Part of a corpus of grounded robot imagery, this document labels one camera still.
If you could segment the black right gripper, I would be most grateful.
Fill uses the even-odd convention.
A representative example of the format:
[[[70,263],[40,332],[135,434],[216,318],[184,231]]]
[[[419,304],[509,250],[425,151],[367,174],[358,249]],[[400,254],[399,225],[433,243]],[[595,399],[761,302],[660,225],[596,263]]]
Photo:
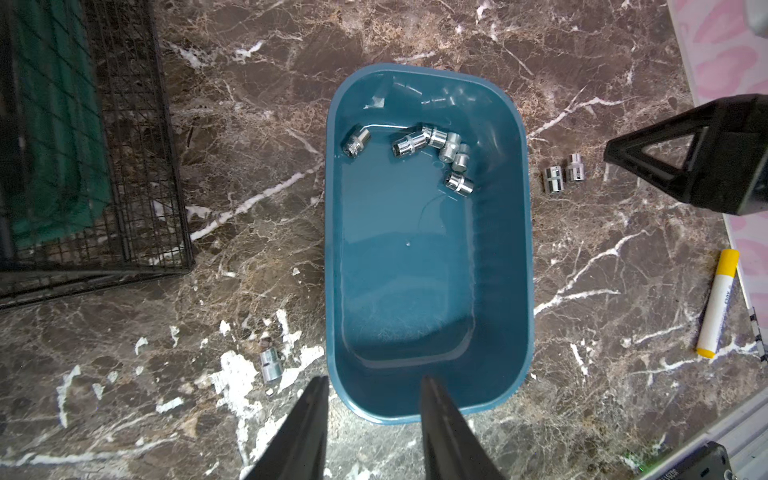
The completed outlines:
[[[767,211],[767,96],[724,97],[614,138],[604,161],[674,199],[735,216]]]

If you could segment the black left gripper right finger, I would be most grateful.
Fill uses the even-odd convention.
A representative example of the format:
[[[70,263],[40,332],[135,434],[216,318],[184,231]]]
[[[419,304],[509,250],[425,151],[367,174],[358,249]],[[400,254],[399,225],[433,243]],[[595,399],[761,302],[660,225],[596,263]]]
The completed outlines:
[[[435,378],[421,381],[420,413],[426,479],[504,479]]]

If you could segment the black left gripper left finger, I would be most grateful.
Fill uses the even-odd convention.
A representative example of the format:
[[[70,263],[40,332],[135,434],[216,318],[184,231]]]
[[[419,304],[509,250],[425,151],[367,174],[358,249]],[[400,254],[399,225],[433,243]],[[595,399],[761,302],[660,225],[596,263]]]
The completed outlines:
[[[246,479],[322,479],[328,400],[328,377],[314,377]]]

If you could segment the chrome socket three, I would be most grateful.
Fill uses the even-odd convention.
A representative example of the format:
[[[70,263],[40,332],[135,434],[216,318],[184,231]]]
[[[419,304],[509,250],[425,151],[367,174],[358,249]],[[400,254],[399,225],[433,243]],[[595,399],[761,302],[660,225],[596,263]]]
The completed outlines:
[[[260,352],[260,363],[263,379],[266,383],[281,379],[283,369],[277,350],[270,346]]]

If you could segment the chrome socket two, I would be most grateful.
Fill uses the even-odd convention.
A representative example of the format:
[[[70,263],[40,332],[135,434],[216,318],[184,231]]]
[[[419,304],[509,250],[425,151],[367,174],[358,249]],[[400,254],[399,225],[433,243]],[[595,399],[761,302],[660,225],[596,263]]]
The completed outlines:
[[[581,182],[585,180],[585,166],[579,153],[573,153],[569,156],[566,177],[568,182]]]

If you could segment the teal plastic storage box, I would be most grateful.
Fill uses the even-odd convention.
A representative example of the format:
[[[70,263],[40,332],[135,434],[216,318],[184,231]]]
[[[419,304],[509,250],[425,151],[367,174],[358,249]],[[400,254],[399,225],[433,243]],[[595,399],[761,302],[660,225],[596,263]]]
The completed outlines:
[[[423,125],[470,147],[468,197],[425,146],[392,144]],[[354,128],[371,138],[342,151]],[[475,413],[524,382],[534,351],[527,136],[514,102],[471,75],[364,67],[336,90],[325,164],[326,357],[340,399],[378,424],[416,422],[420,383],[438,379]]]

